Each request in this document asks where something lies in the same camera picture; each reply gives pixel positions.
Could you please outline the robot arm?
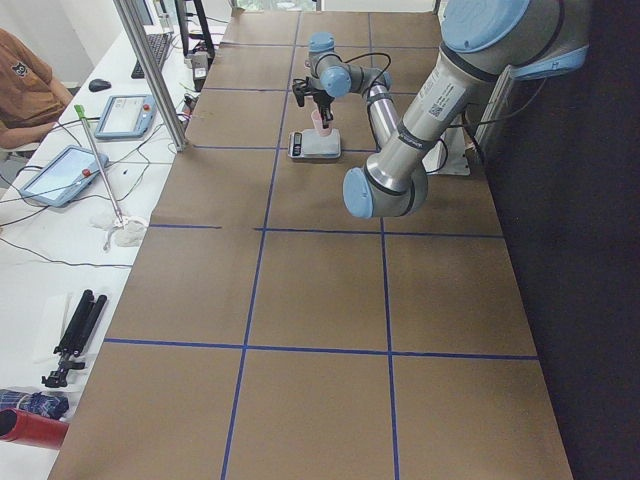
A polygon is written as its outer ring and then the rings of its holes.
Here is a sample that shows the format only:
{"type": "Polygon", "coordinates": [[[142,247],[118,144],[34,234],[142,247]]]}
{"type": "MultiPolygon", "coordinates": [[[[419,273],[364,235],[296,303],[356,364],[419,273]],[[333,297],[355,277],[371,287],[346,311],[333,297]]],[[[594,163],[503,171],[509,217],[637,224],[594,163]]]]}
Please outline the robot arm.
{"type": "Polygon", "coordinates": [[[580,68],[589,47],[590,1],[451,1],[441,23],[442,42],[432,72],[403,116],[378,68],[351,66],[334,51],[334,37],[318,32],[308,42],[310,74],[292,90],[299,104],[310,96],[322,126],[330,105],[349,93],[383,116],[371,126],[380,149],[343,180],[343,200],[359,218],[399,217],[417,210],[428,190],[425,156],[483,87],[504,70],[513,79],[564,75],[580,68]]]}

